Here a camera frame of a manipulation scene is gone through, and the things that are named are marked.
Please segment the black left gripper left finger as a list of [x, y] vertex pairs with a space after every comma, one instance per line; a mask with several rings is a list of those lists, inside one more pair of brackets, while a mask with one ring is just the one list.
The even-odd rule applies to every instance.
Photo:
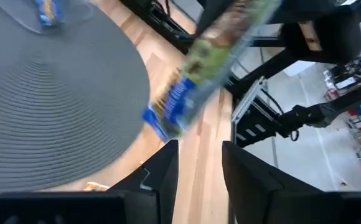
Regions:
[[171, 140], [106, 191], [0, 194], [0, 223], [171, 223], [178, 175]]

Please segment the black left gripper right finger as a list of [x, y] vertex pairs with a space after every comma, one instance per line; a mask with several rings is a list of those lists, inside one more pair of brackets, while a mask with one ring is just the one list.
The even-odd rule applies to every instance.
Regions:
[[361, 224], [361, 192], [321, 191], [230, 141], [222, 167], [238, 223]]

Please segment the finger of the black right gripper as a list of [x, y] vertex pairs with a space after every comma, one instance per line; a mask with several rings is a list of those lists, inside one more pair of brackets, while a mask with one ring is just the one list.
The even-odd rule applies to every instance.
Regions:
[[198, 0], [203, 7], [203, 12], [197, 23], [195, 35], [199, 36], [203, 31], [208, 28], [219, 16], [221, 16], [232, 0]]

